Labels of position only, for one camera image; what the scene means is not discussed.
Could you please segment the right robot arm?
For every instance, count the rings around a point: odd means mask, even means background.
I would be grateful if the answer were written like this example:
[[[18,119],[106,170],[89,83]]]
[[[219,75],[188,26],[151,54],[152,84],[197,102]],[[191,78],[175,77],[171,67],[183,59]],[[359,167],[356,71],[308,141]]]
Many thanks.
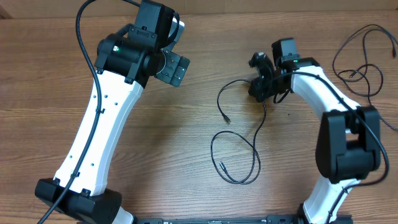
[[[315,162],[320,173],[314,189],[292,223],[352,223],[337,212],[348,194],[368,185],[366,177],[387,160],[380,141],[380,115],[373,106],[361,106],[329,81],[320,64],[301,57],[293,38],[272,44],[272,55],[256,52],[249,66],[259,76],[248,93],[257,101],[295,93],[320,119]]]

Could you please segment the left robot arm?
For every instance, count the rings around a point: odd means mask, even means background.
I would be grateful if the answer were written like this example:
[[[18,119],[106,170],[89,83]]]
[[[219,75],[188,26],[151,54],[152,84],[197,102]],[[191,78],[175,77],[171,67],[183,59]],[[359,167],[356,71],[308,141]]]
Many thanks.
[[[135,223],[108,174],[123,126],[150,77],[179,86],[189,59],[173,52],[184,23],[155,1],[138,5],[136,20],[101,40],[89,61],[93,88],[65,160],[52,178],[40,179],[35,196],[80,223]]]

